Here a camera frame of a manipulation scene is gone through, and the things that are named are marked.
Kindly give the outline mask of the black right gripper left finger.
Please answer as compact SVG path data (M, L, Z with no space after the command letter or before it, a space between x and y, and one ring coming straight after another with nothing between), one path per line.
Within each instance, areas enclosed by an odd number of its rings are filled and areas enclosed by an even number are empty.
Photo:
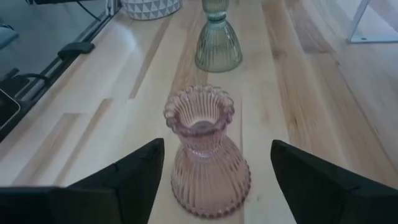
M164 154L156 138L68 187L3 187L1 223L147 223Z

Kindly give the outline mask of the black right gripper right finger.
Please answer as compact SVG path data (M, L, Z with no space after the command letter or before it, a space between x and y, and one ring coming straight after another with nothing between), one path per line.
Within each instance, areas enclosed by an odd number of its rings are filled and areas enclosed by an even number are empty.
M271 162L297 223L397 224L397 190L281 140Z

